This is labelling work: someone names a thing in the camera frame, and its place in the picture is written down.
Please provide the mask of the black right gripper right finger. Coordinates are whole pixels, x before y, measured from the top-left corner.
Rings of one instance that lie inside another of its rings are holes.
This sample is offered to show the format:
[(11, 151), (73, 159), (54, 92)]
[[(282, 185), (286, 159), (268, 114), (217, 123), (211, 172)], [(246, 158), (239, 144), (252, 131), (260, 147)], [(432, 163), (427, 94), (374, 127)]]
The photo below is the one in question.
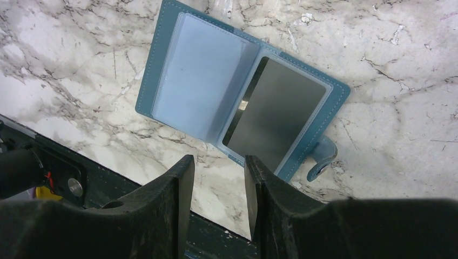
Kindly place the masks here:
[(457, 258), (457, 201), (348, 198), (322, 203), (244, 165), (248, 218), (260, 258)]

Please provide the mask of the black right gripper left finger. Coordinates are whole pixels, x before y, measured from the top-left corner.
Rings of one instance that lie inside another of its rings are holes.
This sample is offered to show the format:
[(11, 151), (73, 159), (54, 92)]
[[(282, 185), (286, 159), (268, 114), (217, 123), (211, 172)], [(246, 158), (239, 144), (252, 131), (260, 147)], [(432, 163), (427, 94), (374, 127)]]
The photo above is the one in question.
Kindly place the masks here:
[(3, 201), (1, 258), (183, 258), (194, 172), (194, 157), (185, 155), (99, 209)]

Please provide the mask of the black credit card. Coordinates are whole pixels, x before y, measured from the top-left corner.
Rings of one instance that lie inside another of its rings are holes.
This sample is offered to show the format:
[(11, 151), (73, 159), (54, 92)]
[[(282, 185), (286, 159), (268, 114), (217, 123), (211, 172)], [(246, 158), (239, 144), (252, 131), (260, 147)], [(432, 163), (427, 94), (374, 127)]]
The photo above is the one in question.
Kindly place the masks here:
[(223, 145), (240, 156), (255, 155), (276, 171), (326, 92), (316, 81), (262, 57)]

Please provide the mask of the teal leather card holder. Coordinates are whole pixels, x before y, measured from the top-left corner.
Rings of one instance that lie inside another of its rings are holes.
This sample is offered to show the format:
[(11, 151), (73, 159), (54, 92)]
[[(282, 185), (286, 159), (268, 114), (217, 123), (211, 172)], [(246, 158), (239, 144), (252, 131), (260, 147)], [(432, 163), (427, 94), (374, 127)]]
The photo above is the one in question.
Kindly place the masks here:
[(163, 1), (140, 86), (136, 112), (186, 133), (243, 165), (222, 140), (262, 57), (268, 57), (326, 87), (306, 126), (276, 171), (289, 181), (312, 158), (315, 180), (336, 158), (325, 136), (351, 90), (276, 47), (179, 1)]

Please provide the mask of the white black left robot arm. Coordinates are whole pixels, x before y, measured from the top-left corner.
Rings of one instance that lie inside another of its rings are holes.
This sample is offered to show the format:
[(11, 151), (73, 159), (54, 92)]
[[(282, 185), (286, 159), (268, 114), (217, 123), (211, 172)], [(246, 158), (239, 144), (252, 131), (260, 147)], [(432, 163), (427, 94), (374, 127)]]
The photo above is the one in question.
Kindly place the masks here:
[(1, 154), (1, 199), (37, 187), (45, 181), (43, 164), (32, 149)]

